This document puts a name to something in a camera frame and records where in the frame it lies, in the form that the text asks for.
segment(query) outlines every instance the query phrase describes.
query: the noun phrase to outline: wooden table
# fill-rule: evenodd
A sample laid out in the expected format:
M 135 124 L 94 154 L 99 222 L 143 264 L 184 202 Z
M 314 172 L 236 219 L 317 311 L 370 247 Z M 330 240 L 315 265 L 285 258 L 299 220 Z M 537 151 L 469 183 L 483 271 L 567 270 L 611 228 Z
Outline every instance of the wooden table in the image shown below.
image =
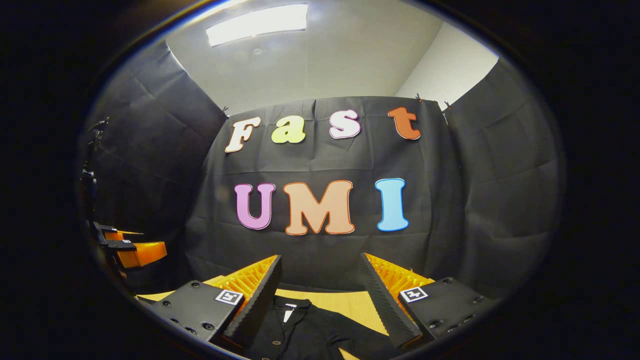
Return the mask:
M 222 277 L 223 276 L 221 275 L 203 282 L 210 285 Z M 138 296 L 158 301 L 167 297 L 171 293 L 173 293 L 173 291 Z M 366 291 L 356 291 L 353 293 L 308 293 L 304 291 L 277 289 L 276 295 L 288 297 L 290 299 L 309 299 L 313 305 L 320 307 L 321 309 L 335 311 L 336 313 L 340 313 L 370 329 L 378 331 L 384 335 L 388 335 L 385 327 L 382 325 L 382 321 L 380 320 L 378 313 L 376 312 L 376 308 L 373 306 L 371 297 Z M 346 360 L 357 360 L 355 356 L 352 356 L 343 349 L 340 349 L 340 352 L 342 352 L 342 356 L 344 356 Z

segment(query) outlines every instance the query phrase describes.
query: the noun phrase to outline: blue letter i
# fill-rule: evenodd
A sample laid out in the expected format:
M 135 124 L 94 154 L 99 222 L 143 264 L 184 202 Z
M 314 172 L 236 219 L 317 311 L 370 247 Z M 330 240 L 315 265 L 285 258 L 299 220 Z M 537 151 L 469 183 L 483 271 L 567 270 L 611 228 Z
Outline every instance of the blue letter i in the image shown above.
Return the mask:
M 404 180 L 400 178 L 376 181 L 376 189 L 382 194 L 382 221 L 380 231 L 397 231 L 409 226 L 402 209 L 402 188 Z

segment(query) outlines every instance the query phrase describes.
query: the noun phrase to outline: black polo shirt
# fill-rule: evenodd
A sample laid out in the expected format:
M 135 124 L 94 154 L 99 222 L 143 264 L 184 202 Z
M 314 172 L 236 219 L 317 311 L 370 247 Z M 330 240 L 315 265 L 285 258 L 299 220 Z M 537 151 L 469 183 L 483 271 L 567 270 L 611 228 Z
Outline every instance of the black polo shirt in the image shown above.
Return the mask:
M 389 359 L 400 354 L 386 335 L 340 313 L 319 309 L 309 300 L 279 296 L 273 297 L 251 347 L 240 354 L 257 360 L 343 359 L 338 348 L 360 359 Z

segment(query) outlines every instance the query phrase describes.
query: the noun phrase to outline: fluorescent light panel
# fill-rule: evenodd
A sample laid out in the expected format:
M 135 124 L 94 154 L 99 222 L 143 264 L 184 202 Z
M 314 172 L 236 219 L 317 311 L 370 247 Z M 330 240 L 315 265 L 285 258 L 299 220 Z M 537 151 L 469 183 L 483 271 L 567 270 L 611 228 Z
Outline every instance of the fluorescent light panel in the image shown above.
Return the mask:
M 221 22 L 207 29 L 209 45 L 277 31 L 307 28 L 307 4 L 276 6 Z

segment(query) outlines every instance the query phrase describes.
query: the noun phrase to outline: clothing tag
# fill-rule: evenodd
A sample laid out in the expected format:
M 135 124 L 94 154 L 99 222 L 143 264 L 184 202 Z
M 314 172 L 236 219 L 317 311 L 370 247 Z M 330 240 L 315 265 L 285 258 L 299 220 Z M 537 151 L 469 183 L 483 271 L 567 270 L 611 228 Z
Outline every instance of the clothing tag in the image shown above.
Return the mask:
M 286 306 L 290 306 L 290 307 L 297 307 L 294 304 L 285 304 Z M 291 310 L 287 310 L 284 312 L 284 321 L 283 322 L 287 322 L 287 320 L 289 319 L 289 317 L 291 316 L 291 313 L 293 313 L 295 309 L 291 309 Z

